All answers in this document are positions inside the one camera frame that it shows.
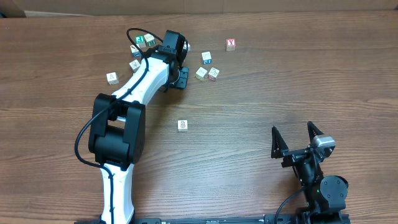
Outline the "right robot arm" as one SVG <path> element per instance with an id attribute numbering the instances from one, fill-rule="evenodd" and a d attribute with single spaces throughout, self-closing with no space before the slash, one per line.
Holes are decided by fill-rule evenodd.
<path id="1" fill-rule="evenodd" d="M 303 149 L 291 151 L 279 130 L 272 128 L 271 158 L 282 159 L 281 166 L 291 167 L 301 188 L 285 199 L 277 209 L 274 223 L 349 223 L 346 208 L 348 181 L 338 175 L 324 176 L 320 163 L 335 149 L 335 140 L 320 131 L 311 121 L 307 123 L 310 143 Z M 304 194 L 306 207 L 296 209 L 288 218 L 280 215 L 283 207 L 299 194 Z"/>

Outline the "pineapple picture wooden block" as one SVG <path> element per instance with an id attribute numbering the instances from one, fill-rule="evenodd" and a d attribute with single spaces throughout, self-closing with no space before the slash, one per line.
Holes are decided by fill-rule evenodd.
<path id="1" fill-rule="evenodd" d="M 184 131 L 188 130 L 187 120 L 178 120 L 177 125 L 178 125 L 179 132 L 184 132 Z"/>

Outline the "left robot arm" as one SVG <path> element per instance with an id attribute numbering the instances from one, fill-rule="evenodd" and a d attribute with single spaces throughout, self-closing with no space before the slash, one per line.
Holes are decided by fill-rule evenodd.
<path id="1" fill-rule="evenodd" d="M 184 89 L 188 41 L 167 30 L 160 44 L 140 52 L 140 66 L 125 85 L 94 100 L 88 149 L 103 176 L 104 209 L 99 223 L 133 223 L 132 176 L 144 149 L 146 106 L 162 88 Z"/>

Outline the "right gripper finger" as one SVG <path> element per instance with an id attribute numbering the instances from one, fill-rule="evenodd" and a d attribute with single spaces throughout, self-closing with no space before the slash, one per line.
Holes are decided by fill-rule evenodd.
<path id="1" fill-rule="evenodd" d="M 320 145 L 322 143 L 323 132 L 320 131 L 311 121 L 307 123 L 308 135 L 311 145 Z"/>
<path id="2" fill-rule="evenodd" d="M 280 135 L 278 129 L 272 127 L 272 148 L 271 148 L 271 158 L 278 159 L 282 158 L 286 152 L 289 151 L 283 137 Z"/>

